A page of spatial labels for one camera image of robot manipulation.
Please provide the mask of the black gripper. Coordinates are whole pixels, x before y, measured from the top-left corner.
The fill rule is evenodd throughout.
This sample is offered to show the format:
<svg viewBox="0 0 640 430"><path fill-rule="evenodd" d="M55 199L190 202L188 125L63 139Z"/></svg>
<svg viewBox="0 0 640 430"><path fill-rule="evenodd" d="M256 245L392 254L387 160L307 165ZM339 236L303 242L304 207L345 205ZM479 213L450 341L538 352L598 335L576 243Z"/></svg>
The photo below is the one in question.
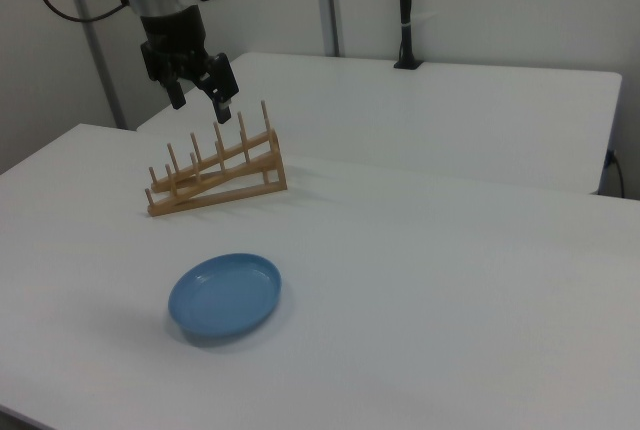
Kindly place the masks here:
<svg viewBox="0 0 640 430"><path fill-rule="evenodd" d="M231 119L230 105L238 84L225 53L209 56L205 50L205 27L198 6L161 17L141 17L147 40L141 45L152 81L166 90L175 110L186 104L180 80L196 84L211 100L216 120Z"/></svg>

